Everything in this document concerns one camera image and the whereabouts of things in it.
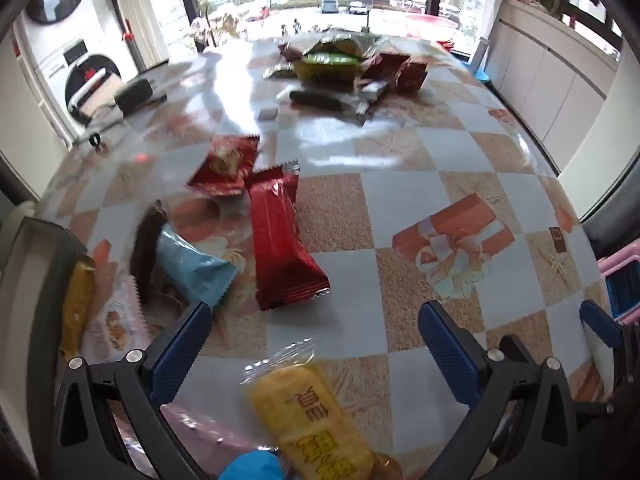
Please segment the blue gripper pad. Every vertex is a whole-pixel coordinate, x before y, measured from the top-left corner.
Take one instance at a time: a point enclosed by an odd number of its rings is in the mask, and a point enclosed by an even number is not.
[[[174,400],[210,332],[211,309],[201,303],[151,372],[149,399],[158,408]]]
[[[597,303],[584,300],[580,305],[580,321],[595,332],[609,348],[622,345],[622,329]]]
[[[482,396],[480,372],[430,302],[420,307],[418,331],[457,402],[474,408]]]

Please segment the checkered tablecloth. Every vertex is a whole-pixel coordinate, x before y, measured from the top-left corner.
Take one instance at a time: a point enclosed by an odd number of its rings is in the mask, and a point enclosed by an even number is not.
[[[362,127],[293,107],[295,81],[263,80],[279,60],[272,41],[228,44],[159,68],[150,77],[168,101],[105,133],[100,153],[74,148],[38,215],[70,229],[89,253],[104,238],[111,243],[112,263],[98,284],[106,299],[126,268],[140,215],[162,198],[184,238],[240,269],[177,402],[263,438],[241,393],[242,370],[312,337],[359,430],[400,461],[405,478],[419,478],[466,412],[418,335],[425,300],[439,298],[484,346],[515,333],[537,360],[556,356],[581,399],[601,396],[603,385],[578,307],[584,298],[608,302],[561,186],[500,101],[435,44],[392,38],[386,47],[427,59],[429,75],[419,94],[386,95]],[[258,120],[263,110],[270,120]],[[259,134],[258,168],[299,160],[300,236],[327,273],[330,295],[259,311],[248,197],[210,200],[184,187],[215,134]],[[442,297],[392,239],[474,193],[513,241],[482,262],[464,294]],[[568,216],[562,253],[549,231],[559,226],[559,210]]]

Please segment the cabinet door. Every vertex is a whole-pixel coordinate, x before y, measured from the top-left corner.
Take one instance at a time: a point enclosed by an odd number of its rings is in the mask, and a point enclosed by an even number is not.
[[[540,140],[556,120],[574,80],[574,71],[551,52],[545,52],[520,114]]]
[[[560,170],[580,146],[593,125],[604,99],[580,76],[576,75],[556,120],[543,144]]]
[[[500,22],[495,24],[495,36],[492,33],[492,46],[484,71],[498,90],[500,90],[504,74],[507,72],[507,67],[511,60],[515,34],[516,32],[512,28]]]
[[[513,55],[500,86],[500,93],[519,113],[536,77],[545,49],[516,32]]]

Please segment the washing machine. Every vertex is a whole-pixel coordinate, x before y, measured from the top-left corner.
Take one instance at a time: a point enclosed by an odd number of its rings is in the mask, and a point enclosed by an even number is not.
[[[44,94],[70,133],[81,135],[86,122],[70,111],[73,95],[97,74],[116,89],[138,73],[110,0],[30,0],[21,22]]]

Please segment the silver bolt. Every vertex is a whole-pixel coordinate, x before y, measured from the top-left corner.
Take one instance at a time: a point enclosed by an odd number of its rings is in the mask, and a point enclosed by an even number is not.
[[[504,354],[497,348],[489,348],[486,352],[486,356],[496,363],[504,361]]]
[[[558,359],[556,359],[555,357],[550,357],[549,359],[547,359],[546,365],[552,370],[559,370],[560,368],[562,368],[560,361],[558,361]]]
[[[82,366],[81,357],[74,357],[73,359],[71,359],[71,361],[69,361],[69,368],[71,368],[72,370],[75,370],[76,368],[79,368],[81,366]]]
[[[127,361],[137,363],[142,359],[142,350],[132,350],[127,354]]]

